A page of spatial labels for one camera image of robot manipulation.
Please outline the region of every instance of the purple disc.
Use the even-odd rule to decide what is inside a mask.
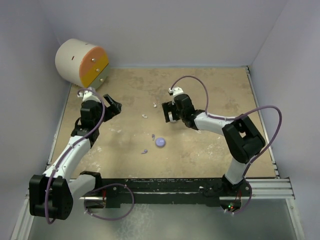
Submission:
[[[163,148],[166,145],[166,140],[163,137],[158,137],[155,140],[155,145],[159,148]]]

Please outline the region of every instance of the gray floor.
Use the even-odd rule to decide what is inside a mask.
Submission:
[[[129,209],[103,209],[116,217]],[[84,214],[83,201],[75,203],[65,221],[47,225],[35,217],[29,240],[295,240],[285,200],[253,200],[239,215],[203,205],[136,205],[125,219],[103,221]]]

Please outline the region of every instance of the yellow stripe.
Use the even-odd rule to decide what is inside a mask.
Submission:
[[[107,54],[103,55],[92,68],[81,78],[81,82],[85,88],[89,87],[89,85],[96,79],[96,77],[101,73],[101,71],[108,65],[109,60]]]

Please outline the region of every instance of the metal frame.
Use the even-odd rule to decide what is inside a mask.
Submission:
[[[163,195],[198,195],[199,194],[199,186],[205,185],[207,181],[218,181],[220,178],[104,178],[102,182],[105,181],[104,184],[110,183],[120,183],[125,184],[127,183],[131,187],[130,189],[133,193],[137,195],[154,195],[157,198],[161,198]],[[246,179],[252,188],[252,199],[286,199],[286,200],[294,200],[294,192],[291,186],[290,179],[275,179],[275,178],[247,178]],[[180,181],[183,184],[183,189],[179,189],[179,187],[174,186],[174,183]],[[145,188],[146,183],[151,183],[154,186],[150,186],[149,188]],[[169,185],[169,187],[173,187],[172,190],[168,190],[164,188],[165,185]],[[117,195],[116,191],[117,188],[111,189],[108,191],[108,195],[112,195],[113,191],[115,195]],[[124,189],[120,192],[120,194],[128,193]],[[248,192],[244,191],[244,195],[241,197],[244,200],[249,198]],[[92,200],[92,201],[102,201],[102,196],[95,195],[95,196],[83,196],[80,199],[82,200]],[[219,200],[234,200],[234,196],[220,196]],[[131,197],[128,194],[128,203],[131,203]],[[164,202],[160,202],[160,200],[155,201],[154,204],[165,204]]]
[[[259,104],[258,104],[258,100],[257,100],[257,96],[255,93],[253,84],[252,84],[252,80],[251,80],[251,76],[250,76],[250,69],[248,66],[242,66],[242,67],[245,68],[245,70],[246,70],[246,74],[248,77],[248,81],[250,83],[250,87],[252,90],[254,101],[258,107]],[[55,135],[54,135],[54,139],[53,139],[53,143],[52,143],[52,147],[51,147],[51,151],[50,151],[50,155],[48,158],[46,168],[48,168],[51,165],[54,148],[56,146],[57,137],[59,134],[59,130],[60,130],[60,126],[62,123],[64,112],[66,109],[66,105],[68,102],[68,98],[69,97],[66,98],[64,106],[63,106],[63,110],[61,112],[61,117],[58,122],[58,126],[56,129]],[[263,121],[262,114],[260,111],[258,112],[258,114],[259,114],[259,117],[261,120],[261,124],[263,127],[265,138],[266,138],[267,142],[269,142],[269,138],[268,138],[268,134],[266,131],[265,123]],[[248,178],[247,181],[250,183],[250,185],[252,187],[252,199],[286,199],[288,211],[290,214],[292,225],[295,230],[296,238],[297,238],[297,240],[304,240],[305,239],[304,231],[303,231],[300,219],[299,219],[298,209],[295,205],[295,201],[294,201],[295,196],[294,196],[294,192],[292,189],[290,179],[280,179],[278,168],[276,165],[276,161],[275,161],[272,149],[270,148],[269,150],[270,150],[271,160],[272,160],[272,164],[274,167],[276,177],[275,178],[251,178],[251,179]],[[102,201],[101,196],[90,196],[90,197],[87,196],[87,197],[85,197],[85,199],[86,200]],[[233,200],[234,197],[225,197],[224,196],[224,197],[220,197],[219,199],[220,200]],[[20,214],[18,216],[18,220],[16,222],[11,240],[28,240],[30,229],[31,229],[31,226],[33,223],[33,219],[34,219],[34,217],[29,214],[29,194],[27,193],[23,207],[22,207]]]

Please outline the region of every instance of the wooden board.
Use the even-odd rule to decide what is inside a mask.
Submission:
[[[165,123],[161,103],[171,101],[168,88],[181,76],[200,78],[209,92],[209,113],[238,116],[256,107],[244,68],[114,68],[97,90],[122,103],[122,112],[99,130],[100,136],[73,173],[100,172],[103,178],[205,178],[221,177],[228,169],[231,154],[223,136],[195,131],[179,121]],[[177,86],[187,93],[196,109],[204,109],[206,95],[192,78]],[[75,120],[80,116],[81,99],[72,86],[53,153],[53,162],[66,147]],[[257,113],[250,118],[263,133]],[[164,148],[152,140],[163,137]],[[269,151],[250,168],[248,177],[274,177]]]

